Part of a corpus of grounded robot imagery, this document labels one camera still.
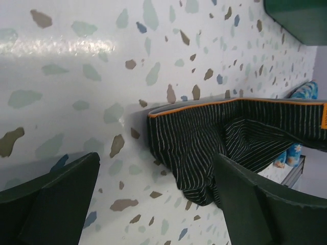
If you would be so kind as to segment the black pinstriped underwear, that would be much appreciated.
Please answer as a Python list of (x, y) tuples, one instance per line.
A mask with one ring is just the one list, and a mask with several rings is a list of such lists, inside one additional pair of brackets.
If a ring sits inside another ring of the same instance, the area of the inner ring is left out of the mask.
[(238, 98), (171, 105), (150, 112), (147, 129), (152, 155), (184, 196), (220, 205), (216, 154), (258, 173), (295, 143), (326, 151), (326, 103)]

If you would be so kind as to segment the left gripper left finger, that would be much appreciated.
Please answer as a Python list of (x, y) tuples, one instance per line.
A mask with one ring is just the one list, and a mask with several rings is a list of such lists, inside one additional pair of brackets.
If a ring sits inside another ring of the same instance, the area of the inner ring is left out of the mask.
[(78, 244), (99, 169), (93, 152), (1, 191), (1, 244)]

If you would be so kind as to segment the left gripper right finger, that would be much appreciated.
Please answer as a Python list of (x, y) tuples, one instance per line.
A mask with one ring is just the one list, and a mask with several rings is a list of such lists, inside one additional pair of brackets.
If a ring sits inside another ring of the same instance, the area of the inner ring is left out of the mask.
[(326, 199), (275, 183), (222, 154), (214, 158), (214, 174), (232, 244), (326, 244)]

